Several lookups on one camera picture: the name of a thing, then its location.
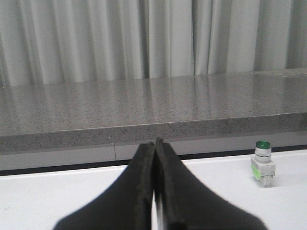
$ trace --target green push button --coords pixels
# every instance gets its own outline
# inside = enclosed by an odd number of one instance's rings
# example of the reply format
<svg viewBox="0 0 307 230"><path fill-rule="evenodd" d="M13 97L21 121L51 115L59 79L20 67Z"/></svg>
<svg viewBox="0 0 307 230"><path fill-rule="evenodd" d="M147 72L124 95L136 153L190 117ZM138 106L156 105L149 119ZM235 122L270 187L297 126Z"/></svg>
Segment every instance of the green push button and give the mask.
<svg viewBox="0 0 307 230"><path fill-rule="evenodd" d="M271 147L271 144L266 140L257 141L256 147L262 150L268 150Z"/></svg>

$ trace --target gray granite countertop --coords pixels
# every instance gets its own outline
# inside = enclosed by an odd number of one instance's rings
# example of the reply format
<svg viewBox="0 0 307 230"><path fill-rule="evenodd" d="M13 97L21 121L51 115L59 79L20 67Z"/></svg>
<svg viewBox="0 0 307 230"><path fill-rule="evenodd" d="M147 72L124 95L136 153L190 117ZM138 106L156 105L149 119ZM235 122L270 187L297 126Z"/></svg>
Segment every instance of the gray granite countertop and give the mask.
<svg viewBox="0 0 307 230"><path fill-rule="evenodd" d="M306 127L307 69L0 89L0 152Z"/></svg>

